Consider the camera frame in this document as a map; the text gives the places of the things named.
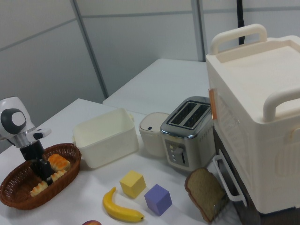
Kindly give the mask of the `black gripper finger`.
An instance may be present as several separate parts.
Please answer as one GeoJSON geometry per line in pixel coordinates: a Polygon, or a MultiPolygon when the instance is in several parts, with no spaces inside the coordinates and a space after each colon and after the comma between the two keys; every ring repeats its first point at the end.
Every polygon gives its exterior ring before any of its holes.
{"type": "Polygon", "coordinates": [[[40,168],[40,164],[39,164],[38,160],[31,161],[31,169],[39,178],[42,178],[42,172],[41,172],[41,168],[40,168]]]}
{"type": "Polygon", "coordinates": [[[46,162],[41,160],[41,173],[42,173],[42,180],[45,181],[47,185],[51,185],[53,183],[51,177],[51,175],[53,174],[53,170],[48,161],[46,162]]]}

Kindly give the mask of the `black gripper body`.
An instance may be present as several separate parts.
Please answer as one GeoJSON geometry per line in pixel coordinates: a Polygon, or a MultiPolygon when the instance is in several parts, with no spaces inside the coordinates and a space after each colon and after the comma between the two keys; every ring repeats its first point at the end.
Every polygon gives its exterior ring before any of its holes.
{"type": "Polygon", "coordinates": [[[30,145],[20,148],[21,154],[28,162],[35,163],[43,159],[44,148],[40,141],[31,143],[30,145]]]}

